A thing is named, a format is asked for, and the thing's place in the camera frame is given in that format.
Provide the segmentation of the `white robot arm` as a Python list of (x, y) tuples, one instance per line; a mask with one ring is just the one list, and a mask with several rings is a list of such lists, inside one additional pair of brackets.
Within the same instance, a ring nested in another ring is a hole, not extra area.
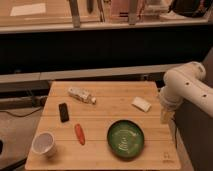
[(164, 86), (158, 98), (162, 105), (161, 123), (167, 124), (186, 99), (213, 118), (213, 88), (203, 83), (205, 67), (200, 62), (189, 62), (167, 70)]

